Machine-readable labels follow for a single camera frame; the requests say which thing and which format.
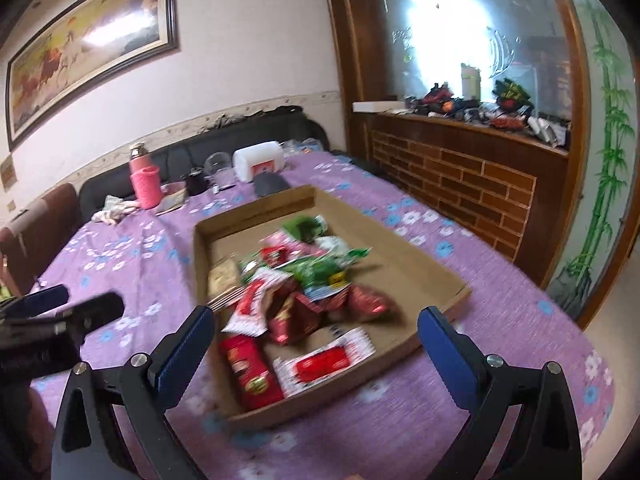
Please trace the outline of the white red snack packet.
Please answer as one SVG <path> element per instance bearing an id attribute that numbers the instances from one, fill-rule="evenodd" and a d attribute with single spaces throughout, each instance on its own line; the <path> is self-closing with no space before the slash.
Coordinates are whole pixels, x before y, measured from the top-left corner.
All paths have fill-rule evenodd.
<path id="1" fill-rule="evenodd" d="M 263 266 L 250 279 L 242 292 L 228 323 L 221 330 L 225 334 L 262 336 L 267 330 L 266 311 L 272 294 L 283 285 L 291 285 L 293 275 Z"/>

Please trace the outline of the green pea snack packet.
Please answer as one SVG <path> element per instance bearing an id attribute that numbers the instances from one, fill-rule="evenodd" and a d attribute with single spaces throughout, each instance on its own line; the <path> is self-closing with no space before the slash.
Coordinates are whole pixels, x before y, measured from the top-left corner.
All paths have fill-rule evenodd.
<path id="1" fill-rule="evenodd" d="M 328 252 L 285 263 L 280 270 L 292 274 L 303 289 L 338 286 L 348 282 L 348 270 L 370 254 L 370 248 L 352 248 L 344 254 Z"/>

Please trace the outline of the white cloth gloves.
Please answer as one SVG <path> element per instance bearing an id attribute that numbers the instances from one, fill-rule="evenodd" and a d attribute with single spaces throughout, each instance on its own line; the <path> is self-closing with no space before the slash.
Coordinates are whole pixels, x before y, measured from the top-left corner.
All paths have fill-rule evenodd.
<path id="1" fill-rule="evenodd" d="M 123 218 L 139 209 L 140 206 L 137 200 L 124 200 L 120 197 L 107 195 L 102 209 L 92 215 L 91 221 L 116 226 Z"/>

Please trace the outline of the small notebook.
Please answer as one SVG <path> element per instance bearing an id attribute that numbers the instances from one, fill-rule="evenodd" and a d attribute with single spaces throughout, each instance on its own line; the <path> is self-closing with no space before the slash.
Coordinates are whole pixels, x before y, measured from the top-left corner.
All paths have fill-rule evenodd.
<path id="1" fill-rule="evenodd" d="M 154 209 L 154 214 L 157 216 L 180 209 L 188 198 L 186 185 L 183 182 L 167 183 L 162 187 L 162 191 L 163 197 Z"/>

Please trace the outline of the large red snack packet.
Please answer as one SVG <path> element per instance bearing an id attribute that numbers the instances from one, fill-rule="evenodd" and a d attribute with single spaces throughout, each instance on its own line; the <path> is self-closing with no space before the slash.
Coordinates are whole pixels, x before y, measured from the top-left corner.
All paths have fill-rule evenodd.
<path id="1" fill-rule="evenodd" d="M 230 367 L 235 390 L 245 411 L 255 411 L 284 399 L 276 374 L 267 364 L 254 337 L 235 335 L 218 344 Z"/>

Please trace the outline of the black small cup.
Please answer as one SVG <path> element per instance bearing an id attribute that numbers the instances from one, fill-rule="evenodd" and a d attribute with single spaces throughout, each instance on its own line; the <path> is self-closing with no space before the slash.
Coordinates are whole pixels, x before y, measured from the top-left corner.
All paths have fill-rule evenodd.
<path id="1" fill-rule="evenodd" d="M 208 181 L 202 167 L 191 168 L 182 178 L 189 196 L 201 195 L 208 189 Z"/>

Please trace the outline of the white red flat packet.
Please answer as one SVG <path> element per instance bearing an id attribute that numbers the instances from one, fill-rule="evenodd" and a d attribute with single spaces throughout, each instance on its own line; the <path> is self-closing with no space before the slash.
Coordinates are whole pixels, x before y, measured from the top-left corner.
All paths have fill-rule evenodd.
<path id="1" fill-rule="evenodd" d="M 362 328 L 353 328 L 325 346 L 292 359 L 277 358 L 272 366 L 286 398 L 327 382 L 369 359 L 375 346 Z"/>

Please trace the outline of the clear plastic cup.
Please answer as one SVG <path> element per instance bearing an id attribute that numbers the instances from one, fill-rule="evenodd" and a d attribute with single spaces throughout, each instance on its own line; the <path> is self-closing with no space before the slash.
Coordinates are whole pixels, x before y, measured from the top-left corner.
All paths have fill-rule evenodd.
<path id="1" fill-rule="evenodd" d="M 205 159 L 203 169 L 209 179 L 233 176 L 231 156 L 226 152 L 211 154 Z"/>

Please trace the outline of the black sofa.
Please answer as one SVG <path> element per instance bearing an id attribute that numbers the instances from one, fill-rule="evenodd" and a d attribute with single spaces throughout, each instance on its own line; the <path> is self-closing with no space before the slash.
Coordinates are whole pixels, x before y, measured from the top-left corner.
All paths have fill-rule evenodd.
<path id="1" fill-rule="evenodd" d="M 269 112 L 245 116 L 239 122 L 220 128 L 207 128 L 186 140 L 158 148 L 151 153 L 152 164 L 160 168 L 160 182 L 179 182 L 194 167 L 204 165 L 214 153 L 228 155 L 247 146 L 277 141 L 316 139 L 324 148 L 330 146 L 324 129 L 310 119 L 299 106 L 279 106 Z M 106 196 L 133 198 L 129 165 L 124 164 L 90 178 L 79 191 L 81 219 L 89 221 L 103 207 Z"/>

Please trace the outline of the dark red triangular snack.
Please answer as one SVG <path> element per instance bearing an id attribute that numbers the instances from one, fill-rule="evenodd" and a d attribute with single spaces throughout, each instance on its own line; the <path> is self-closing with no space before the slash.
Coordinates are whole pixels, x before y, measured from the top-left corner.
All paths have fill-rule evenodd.
<path id="1" fill-rule="evenodd" d="M 279 346 L 298 344 L 318 330 L 322 311 L 302 292 L 273 300 L 266 311 L 270 338 Z"/>

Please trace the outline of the cardboard box tray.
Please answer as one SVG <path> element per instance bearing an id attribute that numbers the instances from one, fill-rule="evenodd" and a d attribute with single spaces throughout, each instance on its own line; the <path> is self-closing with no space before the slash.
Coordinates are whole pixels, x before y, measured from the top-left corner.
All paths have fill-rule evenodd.
<path id="1" fill-rule="evenodd" d="M 352 280 L 390 296 L 398 312 L 388 322 L 363 324 L 375 346 L 375 354 L 369 359 L 321 385 L 255 411 L 242 408 L 230 367 L 216 347 L 210 348 L 208 360 L 214 381 L 210 391 L 231 430 L 277 426 L 344 396 L 418 350 L 416 322 L 423 308 L 435 306 L 446 315 L 455 315 L 471 292 L 457 274 L 381 223 L 318 188 L 303 185 L 198 222 L 193 231 L 194 294 L 198 302 L 208 298 L 208 272 L 216 262 L 256 252 L 262 238 L 298 214 L 320 214 L 331 233 L 350 246 L 370 248 L 370 254 L 352 270 Z"/>

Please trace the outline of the white plastic jar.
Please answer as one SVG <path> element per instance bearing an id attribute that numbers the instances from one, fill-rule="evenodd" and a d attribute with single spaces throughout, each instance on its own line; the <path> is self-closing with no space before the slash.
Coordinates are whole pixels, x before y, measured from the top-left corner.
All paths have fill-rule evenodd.
<path id="1" fill-rule="evenodd" d="M 284 151 L 276 141 L 262 142 L 236 150 L 232 164 L 241 182 L 252 182 L 258 174 L 280 172 L 284 167 Z"/>

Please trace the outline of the green crumpled snack packet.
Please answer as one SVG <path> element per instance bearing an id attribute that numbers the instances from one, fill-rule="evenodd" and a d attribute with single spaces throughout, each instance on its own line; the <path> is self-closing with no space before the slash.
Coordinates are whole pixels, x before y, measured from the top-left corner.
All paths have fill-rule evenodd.
<path id="1" fill-rule="evenodd" d="M 282 230 L 293 237 L 294 240 L 305 244 L 312 244 L 318 237 L 329 231 L 326 220 L 320 214 L 318 216 L 297 216 L 286 220 L 282 224 Z"/>

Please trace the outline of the red shiny snack packet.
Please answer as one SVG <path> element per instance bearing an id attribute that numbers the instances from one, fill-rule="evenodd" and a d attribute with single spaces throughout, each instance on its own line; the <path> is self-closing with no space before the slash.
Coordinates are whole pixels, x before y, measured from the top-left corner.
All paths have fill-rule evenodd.
<path id="1" fill-rule="evenodd" d="M 388 320 L 398 311 L 390 296 L 363 284 L 349 286 L 345 309 L 352 320 L 360 323 Z"/>

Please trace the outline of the framed horse painting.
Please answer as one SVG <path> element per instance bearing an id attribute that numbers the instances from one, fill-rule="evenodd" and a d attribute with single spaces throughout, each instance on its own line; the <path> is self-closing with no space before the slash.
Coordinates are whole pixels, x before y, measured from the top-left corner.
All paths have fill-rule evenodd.
<path id="1" fill-rule="evenodd" d="M 52 18 L 8 62 L 9 149 L 81 93 L 177 49 L 176 21 L 176 0 L 78 0 Z"/>

